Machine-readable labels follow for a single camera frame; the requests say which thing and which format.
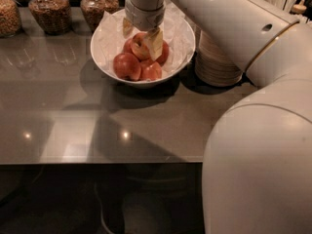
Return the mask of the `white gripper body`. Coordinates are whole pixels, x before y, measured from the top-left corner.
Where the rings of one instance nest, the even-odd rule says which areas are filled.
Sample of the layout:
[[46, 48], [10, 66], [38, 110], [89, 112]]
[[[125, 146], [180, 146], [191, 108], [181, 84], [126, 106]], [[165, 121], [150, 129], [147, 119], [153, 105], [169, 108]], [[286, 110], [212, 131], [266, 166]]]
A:
[[126, 19], [138, 30], [149, 31], [157, 28], [164, 20], [165, 5], [156, 10], [140, 9], [131, 0], [125, 3]]

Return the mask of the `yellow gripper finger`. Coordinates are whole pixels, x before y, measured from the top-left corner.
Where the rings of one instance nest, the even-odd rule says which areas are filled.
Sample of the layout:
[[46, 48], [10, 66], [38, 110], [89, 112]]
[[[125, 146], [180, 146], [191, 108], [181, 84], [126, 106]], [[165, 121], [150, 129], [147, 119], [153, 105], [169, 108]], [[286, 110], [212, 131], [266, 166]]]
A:
[[123, 36], [125, 38], [129, 37], [133, 32], [133, 29], [134, 27], [132, 23], [127, 18], [123, 18]]
[[156, 60], [163, 51], [163, 31], [159, 27], [149, 30], [143, 37], [143, 43], [146, 45], [150, 57]]

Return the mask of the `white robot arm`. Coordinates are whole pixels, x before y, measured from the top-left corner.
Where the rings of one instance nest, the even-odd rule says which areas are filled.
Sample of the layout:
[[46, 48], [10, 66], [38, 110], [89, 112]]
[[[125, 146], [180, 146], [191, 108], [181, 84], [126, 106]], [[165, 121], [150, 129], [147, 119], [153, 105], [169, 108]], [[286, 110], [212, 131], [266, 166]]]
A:
[[[126, 0], [140, 30], [164, 0]], [[256, 85], [212, 129], [203, 158], [206, 234], [312, 234], [311, 29], [263, 0], [171, 0]]]

